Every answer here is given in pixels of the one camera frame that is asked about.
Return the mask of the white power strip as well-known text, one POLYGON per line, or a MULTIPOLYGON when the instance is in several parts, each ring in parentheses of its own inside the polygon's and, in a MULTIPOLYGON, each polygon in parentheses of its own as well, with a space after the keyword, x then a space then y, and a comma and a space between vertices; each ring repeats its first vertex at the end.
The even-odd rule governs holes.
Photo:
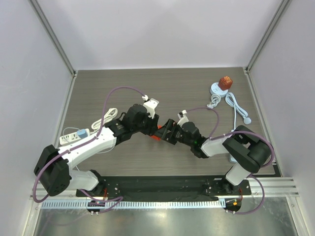
POLYGON ((62 132, 62 135, 59 137, 59 144, 61 146, 66 146, 66 145, 69 145, 69 144, 72 144, 74 142, 77 142, 77 141, 81 140, 76 134, 76 132, 78 130, 80 130, 80 129, 79 128, 75 128, 75 127, 67 127, 67 128, 65 128, 63 130, 63 132, 62 132), (66 134, 65 132, 69 131, 69 130, 74 130, 74 132, 66 134))

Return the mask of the light blue charger plug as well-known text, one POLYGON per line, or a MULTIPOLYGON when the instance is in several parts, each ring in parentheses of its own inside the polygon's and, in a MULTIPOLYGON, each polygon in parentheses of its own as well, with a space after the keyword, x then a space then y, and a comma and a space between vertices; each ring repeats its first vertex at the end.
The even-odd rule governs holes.
POLYGON ((83 139, 90 135, 90 131, 89 129, 80 129, 76 132, 76 134, 80 139, 83 139))

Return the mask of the orange-red cube socket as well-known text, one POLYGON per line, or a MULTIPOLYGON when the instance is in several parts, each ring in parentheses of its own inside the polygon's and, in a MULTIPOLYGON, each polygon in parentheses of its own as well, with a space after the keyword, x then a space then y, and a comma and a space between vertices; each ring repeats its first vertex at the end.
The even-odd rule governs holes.
POLYGON ((151 138, 153 138, 154 140, 157 140, 157 141, 160 141, 160 140, 161 140, 161 137, 156 135, 157 131, 158 131, 160 128, 162 128, 162 126, 161 126, 161 125, 158 125, 157 128, 154 130, 154 132, 153 132, 151 138))

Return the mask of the aluminium frame post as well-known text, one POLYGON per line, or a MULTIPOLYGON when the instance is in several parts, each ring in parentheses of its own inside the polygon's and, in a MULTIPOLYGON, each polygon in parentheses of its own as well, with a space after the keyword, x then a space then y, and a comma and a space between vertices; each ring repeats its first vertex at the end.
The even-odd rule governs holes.
POLYGON ((50 38, 52 44, 54 45, 55 49, 57 50, 60 58, 62 59, 63 63, 65 64, 66 68, 70 72, 72 77, 75 77, 76 70, 73 68, 68 56, 66 55, 62 45, 60 44, 53 28, 51 27, 44 11, 42 10, 39 2, 37 0, 28 0, 31 7, 33 8, 35 14, 37 15, 39 21, 41 22, 42 26, 44 27, 48 37, 50 38))
POLYGON ((282 16, 285 14, 287 8, 291 4, 291 0, 282 0, 280 5, 278 6, 275 14, 273 15, 264 35, 262 36, 258 46, 256 47, 253 56, 251 57, 248 65, 245 67, 246 73, 250 73, 254 64, 256 63, 258 57, 260 56, 261 52, 263 51, 266 43, 268 42, 269 38, 275 31, 278 23, 280 22, 282 16))

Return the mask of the aluminium rail front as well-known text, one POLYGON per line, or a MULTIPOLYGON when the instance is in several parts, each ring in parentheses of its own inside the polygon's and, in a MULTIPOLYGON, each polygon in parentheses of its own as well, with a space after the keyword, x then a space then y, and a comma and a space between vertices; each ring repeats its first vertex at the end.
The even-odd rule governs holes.
POLYGON ((293 179, 288 177, 263 177, 258 179, 250 177, 246 180, 249 181, 252 194, 265 193, 273 196, 297 193, 293 179))

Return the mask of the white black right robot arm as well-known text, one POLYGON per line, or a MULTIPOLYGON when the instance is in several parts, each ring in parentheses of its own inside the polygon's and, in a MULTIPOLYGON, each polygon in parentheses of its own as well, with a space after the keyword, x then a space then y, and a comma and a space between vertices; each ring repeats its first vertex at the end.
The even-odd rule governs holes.
POLYGON ((221 190, 229 195, 239 190, 245 178, 270 164, 275 155, 268 141, 243 125, 230 133, 206 138, 193 122, 179 124, 171 120, 158 128, 154 135, 173 145, 179 142, 189 146, 191 152, 198 158, 230 154, 236 160, 236 164, 219 183, 221 190))

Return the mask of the round light blue socket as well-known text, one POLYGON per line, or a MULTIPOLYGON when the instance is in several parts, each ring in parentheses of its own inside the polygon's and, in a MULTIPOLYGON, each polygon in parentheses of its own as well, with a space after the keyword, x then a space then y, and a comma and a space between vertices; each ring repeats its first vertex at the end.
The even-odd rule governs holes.
POLYGON ((225 97, 226 94, 228 93, 228 90, 222 90, 220 87, 219 87, 219 83, 216 82, 216 83, 213 83, 210 87, 210 93, 211 95, 218 95, 220 96, 221 98, 225 97))

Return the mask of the dark red cube adapter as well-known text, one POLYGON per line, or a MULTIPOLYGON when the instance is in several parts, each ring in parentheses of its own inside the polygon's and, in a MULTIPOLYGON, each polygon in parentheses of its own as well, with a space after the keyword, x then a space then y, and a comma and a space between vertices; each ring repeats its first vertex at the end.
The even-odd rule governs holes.
POLYGON ((229 76, 220 78, 218 86, 221 90, 229 90, 233 84, 232 79, 229 76))

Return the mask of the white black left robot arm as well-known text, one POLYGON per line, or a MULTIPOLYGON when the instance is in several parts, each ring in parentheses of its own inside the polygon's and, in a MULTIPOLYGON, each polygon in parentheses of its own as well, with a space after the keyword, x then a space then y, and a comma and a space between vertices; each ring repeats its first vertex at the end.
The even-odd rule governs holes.
POLYGON ((111 150, 137 132, 152 136, 158 129, 155 109, 158 101, 151 99, 129 108, 123 119, 106 123, 100 131, 73 144, 55 148, 47 146, 35 167, 37 183, 41 183, 48 196, 56 196, 66 189, 83 189, 100 196, 106 187, 105 180, 95 171, 77 171, 75 166, 103 150, 111 150))

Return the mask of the aluminium frame post right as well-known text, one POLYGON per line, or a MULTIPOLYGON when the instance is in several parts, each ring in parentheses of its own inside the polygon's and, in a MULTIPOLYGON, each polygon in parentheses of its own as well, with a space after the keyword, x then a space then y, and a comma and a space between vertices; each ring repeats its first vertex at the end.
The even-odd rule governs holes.
POLYGON ((275 14, 273 15, 264 35, 262 36, 258 46, 256 47, 253 56, 251 57, 248 65, 245 67, 246 73, 250 73, 254 64, 256 63, 258 57, 260 56, 261 52, 263 51, 266 43, 268 42, 269 38, 275 31, 278 23, 280 22, 282 16, 285 14, 287 8, 291 4, 291 0, 282 0, 280 5, 278 6, 275 14))

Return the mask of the light blue power strip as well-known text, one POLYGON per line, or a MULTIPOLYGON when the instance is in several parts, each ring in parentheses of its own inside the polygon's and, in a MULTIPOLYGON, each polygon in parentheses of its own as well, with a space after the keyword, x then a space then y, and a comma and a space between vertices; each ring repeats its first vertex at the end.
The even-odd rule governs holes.
POLYGON ((237 163, 237 160, 236 160, 232 155, 230 155, 229 161, 230 161, 231 163, 237 163))

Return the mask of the aluminium frame post left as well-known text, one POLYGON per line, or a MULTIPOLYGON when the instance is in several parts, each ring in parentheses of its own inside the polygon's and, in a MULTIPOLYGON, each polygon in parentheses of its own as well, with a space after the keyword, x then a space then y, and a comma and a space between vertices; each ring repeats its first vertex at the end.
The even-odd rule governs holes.
POLYGON ((52 44, 54 45, 55 49, 57 50, 60 58, 62 59, 63 63, 65 64, 66 68, 70 72, 72 77, 75 77, 76 70, 73 68, 68 56, 66 55, 62 45, 60 44, 53 28, 51 27, 44 11, 42 10, 39 2, 37 0, 28 0, 31 7, 33 8, 35 14, 37 15, 39 21, 41 22, 42 26, 44 27, 48 37, 50 38, 52 44))

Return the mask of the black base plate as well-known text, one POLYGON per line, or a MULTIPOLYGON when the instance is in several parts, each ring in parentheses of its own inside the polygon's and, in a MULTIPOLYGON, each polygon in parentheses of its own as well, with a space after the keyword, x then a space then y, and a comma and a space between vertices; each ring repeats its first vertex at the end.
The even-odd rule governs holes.
POLYGON ((110 200, 122 196, 126 202, 213 201, 221 196, 252 194, 248 180, 233 186, 223 176, 116 176, 101 180, 101 187, 88 194, 102 197, 106 193, 110 200))

